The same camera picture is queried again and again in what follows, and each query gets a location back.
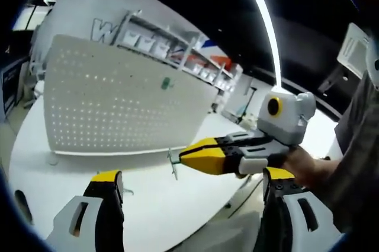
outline white wall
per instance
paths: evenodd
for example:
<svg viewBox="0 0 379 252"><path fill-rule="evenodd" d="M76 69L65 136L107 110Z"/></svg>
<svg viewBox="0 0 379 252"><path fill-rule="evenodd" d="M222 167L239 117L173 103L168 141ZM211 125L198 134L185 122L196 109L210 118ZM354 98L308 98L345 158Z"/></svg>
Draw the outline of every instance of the white wall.
<svg viewBox="0 0 379 252"><path fill-rule="evenodd" d="M248 106L247 113L252 113L254 116L257 116L263 99L268 91L272 89L272 85L245 74L242 74L240 80L238 80L237 86L225 106L225 110L240 116L251 96L252 90L250 89L250 86L257 88L257 90Z"/></svg>
<svg viewBox="0 0 379 252"><path fill-rule="evenodd" d="M91 40L94 25L103 28L101 42L108 44L127 11L142 10L141 17L162 27L180 26L198 31L185 18L158 0L58 0L38 31L35 50L43 60L56 34L67 34Z"/></svg>
<svg viewBox="0 0 379 252"><path fill-rule="evenodd" d="M251 92L249 92L248 95L245 95L246 87L250 84L257 88L257 91L254 93L247 113L252 113L254 116L258 116L262 102L266 94L271 91L272 86L245 74L242 75L234 93L225 106L226 110L236 114L239 109L243 109L244 106L246 106L250 97L249 95L251 95ZM279 91L289 92L285 89L280 89ZM327 117L327 115L320 110L316 110L316 114L308 123L307 131L301 146L316 158L325 157L335 139L334 127L336 125L337 123L333 122L333 120Z"/></svg>

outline white shelf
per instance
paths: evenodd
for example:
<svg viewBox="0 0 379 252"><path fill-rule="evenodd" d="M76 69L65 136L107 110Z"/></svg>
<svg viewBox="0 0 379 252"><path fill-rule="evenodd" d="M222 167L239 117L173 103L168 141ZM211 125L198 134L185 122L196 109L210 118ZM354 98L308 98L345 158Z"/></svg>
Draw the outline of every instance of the white shelf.
<svg viewBox="0 0 379 252"><path fill-rule="evenodd" d="M164 36L168 39L176 40L179 43L189 45L189 42L186 41L185 39L183 39L182 37L180 37L179 35L171 33L166 28L161 27L161 26L157 25L156 23L152 23L152 22L148 21L147 19L144 19L144 18L139 17L137 15L132 15L130 22L136 23L142 27L148 28L149 30L153 30L153 31L157 32L158 34L160 34L161 36Z"/></svg>
<svg viewBox="0 0 379 252"><path fill-rule="evenodd" d="M156 23L150 22L145 18L139 17L138 15L132 15L130 22L136 23L136 24L138 24L144 28L148 28L149 30L157 32L161 36L164 36L170 40L174 40L180 44L183 44L186 47L188 47L188 45L190 44L188 41L186 41L185 39L183 39L179 35L174 34L174 33L170 32L169 30L167 30L166 28L161 27L161 26L157 25ZM212 59L204 56L199 50L192 48L191 52L195 53L197 56L199 56L205 62L212 64L215 68L221 69L221 66L217 62L215 62ZM225 74L230 79L233 79L233 75L229 71L223 69L222 73Z"/></svg>
<svg viewBox="0 0 379 252"><path fill-rule="evenodd" d="M117 45L118 48L121 48L121 49L129 49L129 50L132 50L134 52L138 52L138 53L141 53L142 55L145 55L145 56L148 56L150 57L151 59L154 59L154 60L158 60L159 62L162 62L164 64L168 64L174 68L178 68L178 64L171 61L171 60L168 60L168 59L165 59L165 58L160 58L156 55L154 55L153 53L150 53L150 52L146 52L142 49L139 49L138 47L135 47L135 46L131 46L129 44L118 44Z"/></svg>
<svg viewBox="0 0 379 252"><path fill-rule="evenodd" d="M160 58L160 57L158 57L158 56L155 56L153 53L145 52L144 50L139 49L139 48L137 48L137 47L135 47L135 46L131 46L131 45L129 45L129 44L118 44L117 47L118 47L118 48L121 48L121 49L128 49L128 50L131 50L132 52L140 53L140 54L142 54L142 55L144 55L144 56L147 56L147 57L149 57L149 58L151 58L151 59L154 59L154 60L156 60L156 61L158 61L158 62L161 62L161 63L164 63L164 64L168 64L168 65L172 66L172 67L175 68L175 69L178 69L178 68L179 68L179 64L177 64L177 63L175 63L175 62L173 62L173 61L170 61L170 60L168 60L168 59L164 59L164 58ZM220 88L220 87L214 85L214 83L210 82L209 80L204 79L204 78L201 77L199 74L195 74L195 73L193 73L192 70L190 70L190 69L188 69L188 68L186 68L186 67L183 67L182 70L183 70L184 72L186 72L186 73L188 73L188 74L191 74L192 76L194 76L194 77L196 77L196 78L198 78L198 79L204 81L205 83L208 83L209 85L214 86L215 88L217 88L217 89L219 89L219 90L225 91L224 89L222 89L222 88Z"/></svg>

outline tabletop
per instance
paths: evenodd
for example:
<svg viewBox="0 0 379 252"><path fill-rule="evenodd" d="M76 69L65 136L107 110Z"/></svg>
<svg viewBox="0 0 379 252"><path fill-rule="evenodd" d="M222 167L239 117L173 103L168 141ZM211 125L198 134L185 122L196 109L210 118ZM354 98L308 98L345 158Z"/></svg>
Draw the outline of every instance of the tabletop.
<svg viewBox="0 0 379 252"><path fill-rule="evenodd" d="M218 114L203 121L194 142L243 130ZM57 158L56 165L48 160ZM24 192L34 227L46 239L53 218L74 196L82 195L97 171L123 172L124 247L127 251L166 251L207 223L244 180L211 176L177 165L178 181L166 152L128 156L61 156L49 149L43 97L30 109L17 135L9 165L12 192Z"/></svg>

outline white panel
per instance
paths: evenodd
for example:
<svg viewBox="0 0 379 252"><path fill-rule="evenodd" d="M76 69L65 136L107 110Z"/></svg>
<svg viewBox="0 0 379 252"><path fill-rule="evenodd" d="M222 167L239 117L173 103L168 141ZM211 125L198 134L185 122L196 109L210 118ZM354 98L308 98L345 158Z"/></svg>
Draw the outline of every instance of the white panel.
<svg viewBox="0 0 379 252"><path fill-rule="evenodd" d="M237 116L242 114L253 91L250 86L257 88L257 90L254 92L246 112L247 114L258 116L263 100L266 94L272 89L272 85L266 84L246 74L242 74L238 80L236 88L226 104L227 111Z"/></svg>
<svg viewBox="0 0 379 252"><path fill-rule="evenodd" d="M29 19L30 21L28 25L28 30L34 30L39 24L42 23L43 19L46 17L46 14L51 9L51 7L37 6L34 12L33 9L34 7L26 7L21 11L16 23L13 26L14 31L25 30Z"/></svg>
<svg viewBox="0 0 379 252"><path fill-rule="evenodd" d="M186 146L216 94L214 87L140 54L59 35L44 91L49 145L69 152Z"/></svg>
<svg viewBox="0 0 379 252"><path fill-rule="evenodd" d="M369 37L357 25L350 23L337 60L357 77L362 78L367 69L366 46Z"/></svg>

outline gray sleeve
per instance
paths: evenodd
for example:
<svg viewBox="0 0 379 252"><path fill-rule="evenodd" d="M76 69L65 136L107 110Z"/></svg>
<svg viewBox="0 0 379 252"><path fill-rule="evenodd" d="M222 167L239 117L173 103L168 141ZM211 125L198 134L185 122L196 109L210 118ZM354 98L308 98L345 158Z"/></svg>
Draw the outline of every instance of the gray sleeve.
<svg viewBox="0 0 379 252"><path fill-rule="evenodd" d="M367 71L355 90L355 94L338 124L334 128L339 147L343 154L349 147L355 128L360 124L370 88L370 78Z"/></svg>

